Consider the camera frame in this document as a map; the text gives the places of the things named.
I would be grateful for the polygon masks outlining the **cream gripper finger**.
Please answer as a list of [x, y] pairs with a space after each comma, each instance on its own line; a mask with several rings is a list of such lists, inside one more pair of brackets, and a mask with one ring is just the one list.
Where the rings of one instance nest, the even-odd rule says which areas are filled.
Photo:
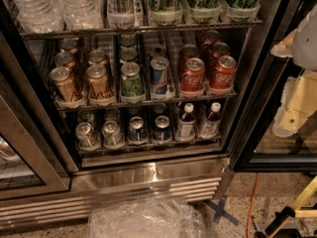
[[278, 58], [292, 58], [293, 57], [293, 43], [297, 30], [293, 30], [282, 41], [274, 45], [270, 53]]
[[284, 85], [280, 103], [275, 117], [273, 119], [272, 133], [281, 138], [286, 138], [294, 135], [303, 123], [296, 123], [293, 118], [294, 115], [287, 109], [287, 104], [291, 98], [294, 90], [294, 83], [297, 78], [289, 77]]

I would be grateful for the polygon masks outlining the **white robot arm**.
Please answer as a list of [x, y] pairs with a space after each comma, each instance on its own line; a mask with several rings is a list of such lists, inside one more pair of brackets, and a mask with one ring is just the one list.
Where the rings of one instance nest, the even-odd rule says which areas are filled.
[[295, 134], [317, 111], [317, 5], [270, 53], [292, 58], [295, 65], [304, 69], [302, 75], [286, 81], [274, 117], [272, 132], [285, 138]]

